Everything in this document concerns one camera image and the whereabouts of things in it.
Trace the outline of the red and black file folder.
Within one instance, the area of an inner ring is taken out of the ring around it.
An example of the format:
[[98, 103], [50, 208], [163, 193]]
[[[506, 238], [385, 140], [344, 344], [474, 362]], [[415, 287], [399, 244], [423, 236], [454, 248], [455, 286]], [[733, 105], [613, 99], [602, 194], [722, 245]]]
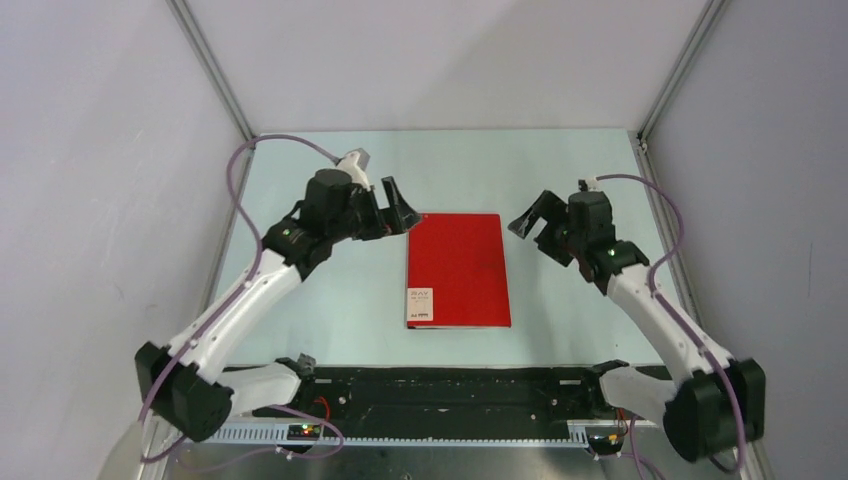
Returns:
[[433, 289], [434, 320], [409, 329], [512, 326], [501, 217], [424, 213], [408, 234], [407, 289]]

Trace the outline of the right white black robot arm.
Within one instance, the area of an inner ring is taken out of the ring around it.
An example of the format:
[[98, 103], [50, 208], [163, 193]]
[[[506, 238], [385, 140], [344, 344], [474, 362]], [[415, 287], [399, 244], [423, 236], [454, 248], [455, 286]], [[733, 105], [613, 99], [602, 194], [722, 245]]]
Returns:
[[595, 368], [581, 392], [585, 411], [606, 418], [623, 408], [663, 428], [672, 448], [694, 463], [765, 433], [766, 375], [753, 359], [738, 360], [675, 306], [655, 278], [655, 266], [633, 242], [618, 238], [613, 209], [601, 191], [562, 200], [543, 191], [508, 229], [526, 238], [535, 224], [538, 250], [562, 266], [576, 263], [637, 326], [662, 360], [660, 380], [620, 361]]

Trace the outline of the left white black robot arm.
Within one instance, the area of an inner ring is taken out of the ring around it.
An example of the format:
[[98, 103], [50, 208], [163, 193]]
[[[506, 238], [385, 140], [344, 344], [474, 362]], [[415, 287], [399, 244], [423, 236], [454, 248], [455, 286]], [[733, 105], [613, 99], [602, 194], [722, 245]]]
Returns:
[[337, 243], [402, 235], [421, 222], [392, 177], [382, 185], [385, 208], [365, 178], [336, 168], [317, 171], [303, 199], [257, 239], [252, 263], [224, 298], [166, 345], [147, 342], [136, 352], [142, 411], [194, 442], [246, 411], [279, 404], [292, 416], [311, 412], [316, 390], [291, 367], [272, 362], [228, 371], [227, 363], [267, 311], [328, 260]]

